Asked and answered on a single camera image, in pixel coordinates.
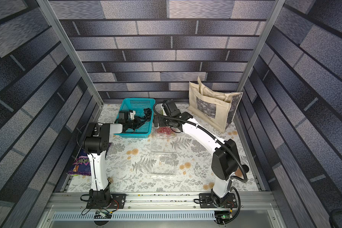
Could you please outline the teal plastic basket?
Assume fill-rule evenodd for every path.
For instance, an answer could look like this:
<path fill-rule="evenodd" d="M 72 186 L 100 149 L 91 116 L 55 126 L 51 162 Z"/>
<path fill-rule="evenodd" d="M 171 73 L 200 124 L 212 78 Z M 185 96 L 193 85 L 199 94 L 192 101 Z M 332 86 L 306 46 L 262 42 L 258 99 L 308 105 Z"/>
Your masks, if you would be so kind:
<path fill-rule="evenodd" d="M 116 124 L 123 126 L 118 136 L 123 138 L 147 138 L 152 131 L 154 120 L 152 98 L 126 98 L 123 100 Z"/>

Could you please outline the clear clamshell container back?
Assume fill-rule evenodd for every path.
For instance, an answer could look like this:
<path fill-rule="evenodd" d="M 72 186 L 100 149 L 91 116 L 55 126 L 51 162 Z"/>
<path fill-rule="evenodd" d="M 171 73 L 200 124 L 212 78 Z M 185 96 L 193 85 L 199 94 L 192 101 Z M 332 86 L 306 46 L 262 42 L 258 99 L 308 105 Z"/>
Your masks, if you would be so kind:
<path fill-rule="evenodd" d="M 155 175 L 171 176 L 176 174 L 178 156 L 174 152 L 154 152 L 150 157 L 153 164 L 150 173 Z"/>

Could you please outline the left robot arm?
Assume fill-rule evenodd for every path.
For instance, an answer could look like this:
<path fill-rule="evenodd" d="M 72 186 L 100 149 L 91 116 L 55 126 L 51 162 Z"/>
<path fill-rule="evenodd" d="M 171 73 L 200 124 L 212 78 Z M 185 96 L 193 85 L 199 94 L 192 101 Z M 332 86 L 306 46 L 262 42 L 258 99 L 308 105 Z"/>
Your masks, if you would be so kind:
<path fill-rule="evenodd" d="M 111 134 L 125 133 L 128 129 L 136 130 L 151 121 L 153 112 L 144 109 L 144 116 L 136 116 L 134 110 L 120 111 L 118 119 L 112 123 L 91 122 L 85 133 L 81 148 L 87 154 L 90 163 L 91 188 L 88 209 L 107 209 L 116 200 L 109 190 L 109 180 L 106 176 L 105 158 L 110 147 Z"/>

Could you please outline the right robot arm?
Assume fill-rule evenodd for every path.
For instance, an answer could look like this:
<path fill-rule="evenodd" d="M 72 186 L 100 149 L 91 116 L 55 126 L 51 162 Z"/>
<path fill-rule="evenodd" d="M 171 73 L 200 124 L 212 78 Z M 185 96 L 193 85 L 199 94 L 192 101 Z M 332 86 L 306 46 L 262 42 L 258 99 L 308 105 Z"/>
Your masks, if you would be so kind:
<path fill-rule="evenodd" d="M 156 111 L 158 104 L 159 102 L 154 104 L 153 112 L 160 120 L 191 136 L 212 155 L 211 169 L 216 179 L 211 190 L 211 203 L 217 208 L 225 206 L 231 194 L 233 181 L 248 181 L 247 171 L 241 163 L 236 143 L 208 131 L 193 115 L 188 112 L 182 113 L 172 100 L 162 103 L 164 115 Z"/>

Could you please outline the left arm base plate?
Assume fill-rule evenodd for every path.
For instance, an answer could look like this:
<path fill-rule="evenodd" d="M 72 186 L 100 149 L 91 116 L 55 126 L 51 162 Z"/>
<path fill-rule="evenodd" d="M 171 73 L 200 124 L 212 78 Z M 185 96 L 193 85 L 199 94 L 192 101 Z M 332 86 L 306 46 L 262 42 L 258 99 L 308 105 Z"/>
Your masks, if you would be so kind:
<path fill-rule="evenodd" d="M 126 196 L 123 193 L 110 193 L 104 198 L 91 196 L 87 202 L 86 209 L 123 209 Z"/>

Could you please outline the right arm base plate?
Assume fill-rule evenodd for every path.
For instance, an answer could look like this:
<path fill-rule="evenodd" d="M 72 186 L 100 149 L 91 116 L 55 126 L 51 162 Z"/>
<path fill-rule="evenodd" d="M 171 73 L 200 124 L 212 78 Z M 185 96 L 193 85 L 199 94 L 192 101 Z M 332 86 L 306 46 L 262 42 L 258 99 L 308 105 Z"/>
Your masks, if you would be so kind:
<path fill-rule="evenodd" d="M 238 203 L 235 194 L 227 193 L 223 198 L 219 198 L 213 193 L 200 193 L 199 197 L 195 200 L 202 209 L 236 209 Z"/>

